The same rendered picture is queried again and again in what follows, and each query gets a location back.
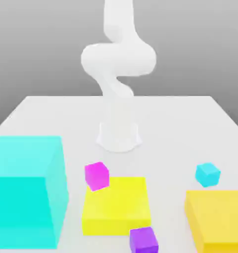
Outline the small magenta cube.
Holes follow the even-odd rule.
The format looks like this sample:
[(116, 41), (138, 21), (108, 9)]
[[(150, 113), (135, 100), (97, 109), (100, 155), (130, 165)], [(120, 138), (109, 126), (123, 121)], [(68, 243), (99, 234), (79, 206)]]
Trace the small magenta cube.
[(92, 191), (109, 186), (109, 170), (103, 162), (85, 166), (85, 181)]

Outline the small cyan cube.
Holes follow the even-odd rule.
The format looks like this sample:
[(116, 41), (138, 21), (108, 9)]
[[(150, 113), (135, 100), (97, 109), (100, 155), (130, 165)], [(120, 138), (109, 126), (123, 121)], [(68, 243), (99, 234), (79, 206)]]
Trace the small cyan cube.
[(212, 163), (196, 166), (195, 178), (203, 187), (216, 186), (219, 183), (221, 171)]

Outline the small purple cube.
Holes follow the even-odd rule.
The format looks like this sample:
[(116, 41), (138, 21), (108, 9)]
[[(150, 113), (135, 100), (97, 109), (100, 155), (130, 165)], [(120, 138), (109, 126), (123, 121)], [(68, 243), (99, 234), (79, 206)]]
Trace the small purple cube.
[(130, 249), (131, 253), (158, 253), (154, 230), (151, 227), (130, 230)]

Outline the large yellow box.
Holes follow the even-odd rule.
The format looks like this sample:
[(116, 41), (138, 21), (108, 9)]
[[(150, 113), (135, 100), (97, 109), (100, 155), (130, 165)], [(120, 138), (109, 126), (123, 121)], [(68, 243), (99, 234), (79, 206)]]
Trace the large yellow box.
[(151, 226), (144, 177), (111, 177), (108, 187), (87, 187), (82, 231), (85, 236), (128, 236), (130, 230)]

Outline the large cyan box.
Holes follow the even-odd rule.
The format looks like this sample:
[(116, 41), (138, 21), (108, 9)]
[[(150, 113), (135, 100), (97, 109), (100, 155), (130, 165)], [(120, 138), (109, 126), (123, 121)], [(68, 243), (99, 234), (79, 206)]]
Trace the large cyan box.
[(59, 136), (0, 136), (0, 250), (56, 249), (68, 201)]

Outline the large amber box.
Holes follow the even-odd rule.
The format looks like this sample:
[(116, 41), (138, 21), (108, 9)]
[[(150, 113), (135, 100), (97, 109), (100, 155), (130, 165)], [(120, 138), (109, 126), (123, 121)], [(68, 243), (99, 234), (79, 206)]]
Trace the large amber box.
[(238, 253), (238, 190), (189, 190), (185, 213), (197, 253)]

